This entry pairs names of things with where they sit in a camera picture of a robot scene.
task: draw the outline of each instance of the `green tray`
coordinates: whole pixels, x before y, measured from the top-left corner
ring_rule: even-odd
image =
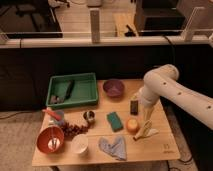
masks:
[[[74,86],[70,98],[63,103],[50,104],[51,95],[63,98],[70,80],[74,80]],[[63,76],[53,76],[50,79],[46,106],[52,109],[61,109],[83,105],[95,105],[98,103],[98,90],[95,73],[83,73]]]

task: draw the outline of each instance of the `gray cloth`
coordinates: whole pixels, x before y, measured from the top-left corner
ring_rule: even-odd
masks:
[[[126,160],[126,143],[123,136],[118,135],[114,143],[109,144],[105,138],[99,139],[99,148],[117,160]]]

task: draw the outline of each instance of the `purple bowl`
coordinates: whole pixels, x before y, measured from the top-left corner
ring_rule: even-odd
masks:
[[[109,97],[120,97],[124,92],[124,84],[118,79],[109,79],[104,82],[103,89]]]

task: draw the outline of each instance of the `white cup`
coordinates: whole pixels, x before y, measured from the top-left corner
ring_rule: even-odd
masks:
[[[88,151],[88,138],[85,134],[76,135],[71,142],[71,150],[74,154],[85,156]]]

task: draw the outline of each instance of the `wooden table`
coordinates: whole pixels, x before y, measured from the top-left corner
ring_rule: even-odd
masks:
[[[127,130],[124,129],[114,133],[106,119],[106,115],[116,111],[125,124],[128,118],[137,118],[142,121],[142,106],[139,105],[139,114],[137,116],[130,115],[130,98],[143,85],[143,81],[139,79],[123,80],[125,84],[125,94],[122,98],[111,99],[103,92],[103,80],[98,81],[99,103],[96,106],[85,106],[70,108],[64,110],[65,119],[71,124],[84,124],[83,113],[87,110],[93,110],[96,114],[96,122],[92,129],[89,129],[87,136],[89,138],[89,152],[86,157],[76,156],[71,152],[71,141],[65,141],[63,147],[54,154],[43,154],[37,148],[32,160],[33,166],[59,166],[59,165],[87,165],[87,164],[106,164],[118,163],[124,161],[115,160],[115,158],[99,150],[98,141],[100,137],[108,139],[111,143],[117,135],[123,135],[126,140],[127,161],[156,161],[171,160],[180,158],[179,150],[171,132],[167,117],[158,101],[156,104],[151,120],[153,128],[159,130],[159,133],[145,139],[133,140]],[[49,115],[45,115],[41,130],[48,127]]]

